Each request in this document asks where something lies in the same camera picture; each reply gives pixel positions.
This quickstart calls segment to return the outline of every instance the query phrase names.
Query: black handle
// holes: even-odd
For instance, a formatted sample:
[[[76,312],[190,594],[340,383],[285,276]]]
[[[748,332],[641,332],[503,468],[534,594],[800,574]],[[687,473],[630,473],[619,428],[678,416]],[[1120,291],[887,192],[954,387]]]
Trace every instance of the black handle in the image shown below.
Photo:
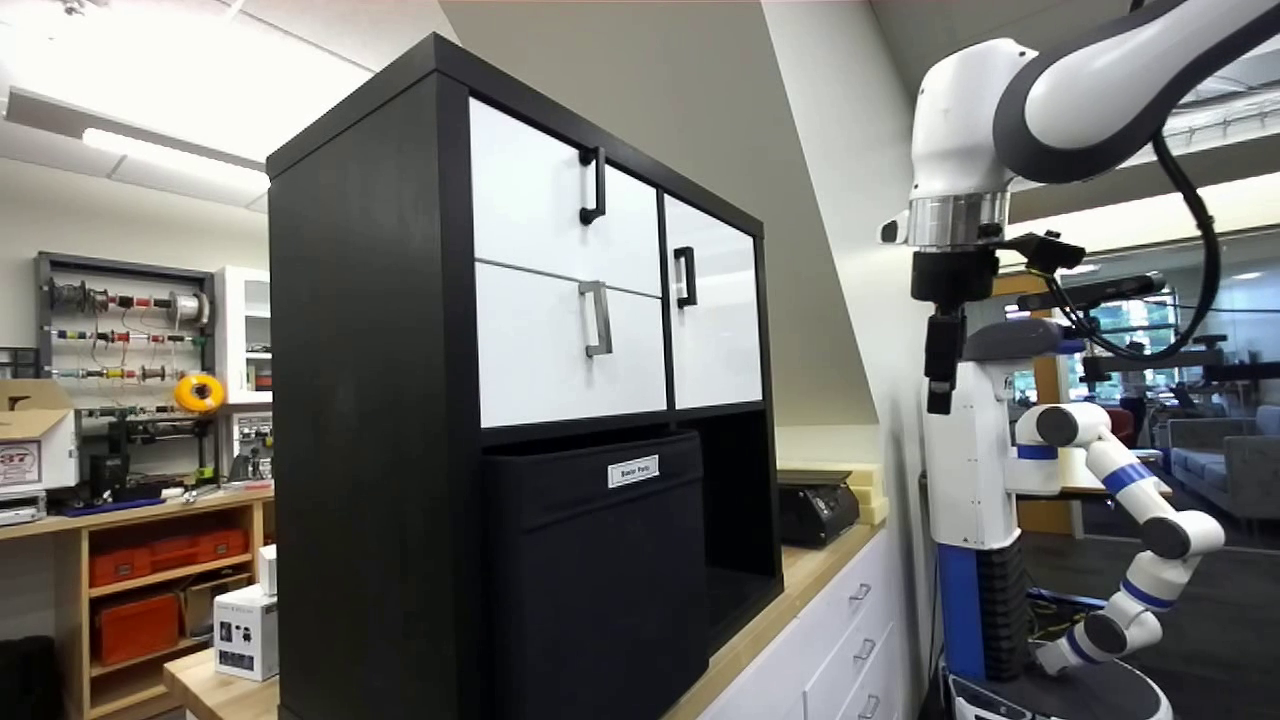
[[[606,204],[605,204],[605,200],[606,200],[606,189],[605,189],[605,146],[582,146],[577,158],[578,158],[582,166],[597,162],[597,207],[578,207],[578,210],[577,210],[578,223],[597,223],[597,220],[606,210]]]
[[[682,246],[674,246],[673,251],[674,255],[674,309],[687,309],[687,302],[694,302],[694,251],[682,244]]]

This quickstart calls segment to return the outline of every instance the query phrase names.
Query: black drawer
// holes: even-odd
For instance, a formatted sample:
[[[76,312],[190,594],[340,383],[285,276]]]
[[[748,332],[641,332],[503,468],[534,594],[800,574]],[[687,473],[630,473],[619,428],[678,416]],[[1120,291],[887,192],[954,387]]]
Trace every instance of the black drawer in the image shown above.
[[[500,720],[653,720],[703,671],[692,430],[486,457]]]

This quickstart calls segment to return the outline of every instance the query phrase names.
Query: drawer handle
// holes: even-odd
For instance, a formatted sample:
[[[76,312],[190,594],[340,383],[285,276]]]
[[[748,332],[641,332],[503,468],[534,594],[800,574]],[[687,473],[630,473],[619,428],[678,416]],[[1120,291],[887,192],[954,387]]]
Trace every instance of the drawer handle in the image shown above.
[[[865,713],[857,720],[875,720],[880,715],[880,690],[866,697]]]
[[[866,638],[857,647],[857,654],[852,654],[852,676],[865,671],[865,663],[873,658],[873,650],[875,650],[875,638],[866,636]]]
[[[582,299],[582,352],[587,360],[613,354],[613,321],[606,321],[606,286],[599,278],[577,284]]]
[[[682,244],[673,251],[674,259],[674,309],[694,302],[694,251]]]
[[[577,158],[587,166],[597,162],[597,207],[578,207],[578,223],[597,223],[606,210],[606,189],[605,189],[605,146],[578,146]]]
[[[873,582],[857,582],[857,590],[847,594],[847,614],[857,614],[873,594]]]

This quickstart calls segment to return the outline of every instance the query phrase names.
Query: white robotic arm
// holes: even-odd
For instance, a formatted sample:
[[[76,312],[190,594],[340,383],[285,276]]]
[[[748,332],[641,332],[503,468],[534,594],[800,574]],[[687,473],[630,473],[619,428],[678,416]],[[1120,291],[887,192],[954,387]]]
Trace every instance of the white robotic arm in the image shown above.
[[[964,302],[992,291],[1011,177],[1068,183],[1123,162],[1205,75],[1280,31],[1280,0],[1150,0],[1085,43],[986,38],[914,95],[911,294],[933,299],[929,411],[948,416]]]
[[[1167,509],[1160,481],[1112,435],[1112,418],[1096,405],[1039,405],[1018,428],[1036,428],[1043,446],[1085,446],[1086,473],[1102,481],[1144,536],[1144,552],[1109,603],[1058,638],[1039,645],[1036,663],[1054,676],[1160,645],[1157,611],[1180,600],[1205,552],[1223,547],[1223,528],[1205,511]]]

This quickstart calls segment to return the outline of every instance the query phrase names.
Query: label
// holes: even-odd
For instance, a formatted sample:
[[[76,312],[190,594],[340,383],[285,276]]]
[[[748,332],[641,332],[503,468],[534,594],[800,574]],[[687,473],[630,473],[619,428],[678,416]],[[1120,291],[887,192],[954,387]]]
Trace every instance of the label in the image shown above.
[[[659,457],[634,457],[634,459],[606,462],[606,486],[626,486],[626,484],[644,484],[656,475],[662,475]]]
[[[0,484],[35,484],[41,442],[0,442]]]

